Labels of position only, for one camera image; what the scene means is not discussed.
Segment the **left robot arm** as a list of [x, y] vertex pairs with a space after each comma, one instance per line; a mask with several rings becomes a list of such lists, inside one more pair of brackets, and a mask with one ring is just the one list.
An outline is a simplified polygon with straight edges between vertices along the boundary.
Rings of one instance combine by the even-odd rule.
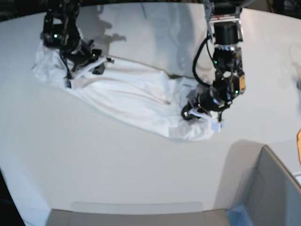
[[[243, 70], [243, 29], [240, 15], [249, 0], [205, 0], [203, 2], [207, 35], [193, 60], [192, 72], [198, 82], [197, 88], [187, 95], [187, 104], [182, 109], [184, 120], [204, 120], [215, 132], [224, 126], [222, 113], [229, 109], [233, 100], [246, 89]], [[208, 42], [214, 45], [210, 59], [215, 69], [212, 84], [204, 82], [197, 74], [196, 66], [203, 48]]]

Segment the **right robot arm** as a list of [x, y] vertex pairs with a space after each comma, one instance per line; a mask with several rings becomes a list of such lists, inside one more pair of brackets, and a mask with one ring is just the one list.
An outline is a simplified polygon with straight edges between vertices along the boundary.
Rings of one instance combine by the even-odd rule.
[[103, 74], [104, 63], [114, 63], [102, 50], [93, 48], [93, 40], [85, 42], [79, 33], [76, 20], [81, 0], [49, 0], [44, 17], [41, 39], [45, 47], [59, 50], [59, 57], [66, 68], [64, 84], [71, 88], [71, 81], [84, 69], [93, 74]]

